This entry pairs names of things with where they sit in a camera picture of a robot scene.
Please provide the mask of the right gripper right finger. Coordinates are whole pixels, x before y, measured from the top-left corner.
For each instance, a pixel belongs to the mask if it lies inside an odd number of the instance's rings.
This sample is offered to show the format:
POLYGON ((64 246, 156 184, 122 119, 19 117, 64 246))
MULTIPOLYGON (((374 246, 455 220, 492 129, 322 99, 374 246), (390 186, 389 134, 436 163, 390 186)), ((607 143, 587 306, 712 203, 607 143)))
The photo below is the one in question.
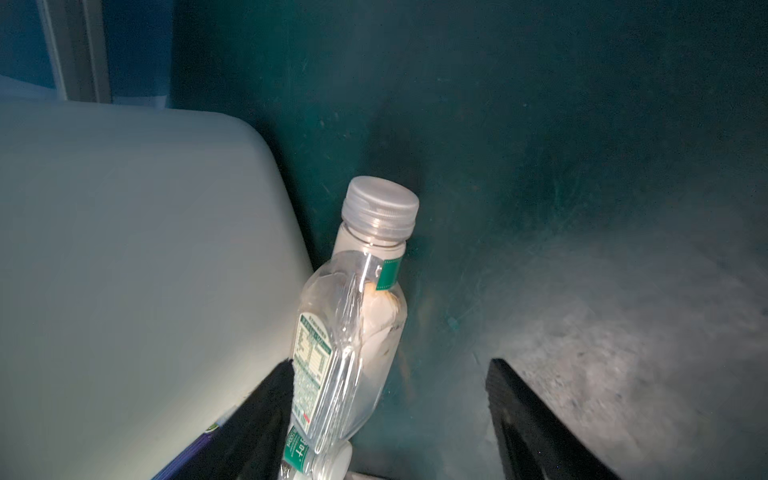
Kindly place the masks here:
POLYGON ((485 389, 507 479, 619 479, 506 361, 490 361, 485 389))

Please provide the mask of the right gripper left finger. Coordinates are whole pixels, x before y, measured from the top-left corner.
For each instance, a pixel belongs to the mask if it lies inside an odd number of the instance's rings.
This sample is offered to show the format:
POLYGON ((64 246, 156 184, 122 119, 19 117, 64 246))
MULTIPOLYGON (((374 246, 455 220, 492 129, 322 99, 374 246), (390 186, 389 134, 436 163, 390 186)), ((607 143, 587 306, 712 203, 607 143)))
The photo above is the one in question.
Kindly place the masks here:
POLYGON ((290 360, 279 363, 175 479, 277 479, 294 391, 290 360))

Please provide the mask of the clear bottle by bin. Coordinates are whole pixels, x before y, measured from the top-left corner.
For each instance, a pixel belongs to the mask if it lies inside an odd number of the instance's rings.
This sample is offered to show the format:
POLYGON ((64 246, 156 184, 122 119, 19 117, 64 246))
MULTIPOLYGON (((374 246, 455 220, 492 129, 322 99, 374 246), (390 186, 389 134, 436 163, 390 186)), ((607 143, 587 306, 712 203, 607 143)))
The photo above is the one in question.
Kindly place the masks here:
POLYGON ((398 275, 418 209, 397 183, 350 181, 332 256, 300 296, 280 478, 347 475, 350 440, 377 407, 407 319, 398 275))

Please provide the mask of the white trash bin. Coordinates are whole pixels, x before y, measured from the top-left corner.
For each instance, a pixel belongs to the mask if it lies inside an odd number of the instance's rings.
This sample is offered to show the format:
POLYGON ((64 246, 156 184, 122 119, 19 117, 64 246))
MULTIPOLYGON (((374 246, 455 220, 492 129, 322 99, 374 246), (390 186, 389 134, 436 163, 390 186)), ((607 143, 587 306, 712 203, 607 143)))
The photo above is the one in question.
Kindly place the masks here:
POLYGON ((243 121, 3 101, 2 477, 154 477, 288 356, 310 273, 243 121))

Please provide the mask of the aluminium frame rear rail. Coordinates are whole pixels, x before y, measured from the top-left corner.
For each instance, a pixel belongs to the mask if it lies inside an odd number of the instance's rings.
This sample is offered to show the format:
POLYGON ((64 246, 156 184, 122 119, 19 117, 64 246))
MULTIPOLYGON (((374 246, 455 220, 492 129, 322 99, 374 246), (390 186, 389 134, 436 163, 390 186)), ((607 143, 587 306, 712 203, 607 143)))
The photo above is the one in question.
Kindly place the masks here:
POLYGON ((110 104, 108 54, 101 0, 38 0, 57 97, 110 104))

